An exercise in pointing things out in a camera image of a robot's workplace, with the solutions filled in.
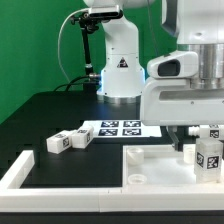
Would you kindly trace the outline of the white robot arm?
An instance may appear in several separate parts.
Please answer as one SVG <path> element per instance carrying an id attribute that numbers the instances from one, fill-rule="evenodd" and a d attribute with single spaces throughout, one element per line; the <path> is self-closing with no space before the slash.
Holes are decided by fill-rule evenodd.
<path id="1" fill-rule="evenodd" d="M 87 17 L 101 19 L 106 66 L 102 100 L 140 98 L 146 126 L 224 124 L 224 0 L 162 0 L 162 27 L 177 38 L 177 49 L 139 63 L 138 28 L 122 14 L 155 0 L 83 0 Z"/>

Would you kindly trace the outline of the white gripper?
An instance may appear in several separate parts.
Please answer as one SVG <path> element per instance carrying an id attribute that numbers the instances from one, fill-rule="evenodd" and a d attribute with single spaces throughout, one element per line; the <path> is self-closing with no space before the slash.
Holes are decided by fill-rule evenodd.
<path id="1" fill-rule="evenodd" d="M 194 90 L 187 79 L 148 78 L 140 120 L 146 126 L 167 126 L 173 148 L 181 150 L 176 126 L 224 124 L 224 90 Z"/>

